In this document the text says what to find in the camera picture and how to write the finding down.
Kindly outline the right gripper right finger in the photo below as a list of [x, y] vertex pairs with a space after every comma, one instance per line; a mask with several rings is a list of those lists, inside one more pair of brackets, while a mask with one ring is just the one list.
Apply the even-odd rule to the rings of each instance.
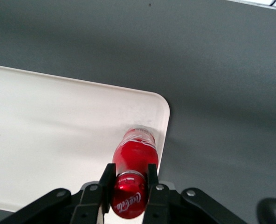
[[236, 214], [198, 188], [181, 193], [159, 183], [157, 167], [148, 165], [148, 201], [144, 224], [244, 224]]

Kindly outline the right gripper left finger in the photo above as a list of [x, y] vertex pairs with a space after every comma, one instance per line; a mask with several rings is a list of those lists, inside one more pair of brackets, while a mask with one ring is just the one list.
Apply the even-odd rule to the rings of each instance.
[[116, 165], [109, 163], [99, 181], [84, 184], [76, 194], [64, 188], [54, 189], [0, 224], [103, 224], [115, 178]]

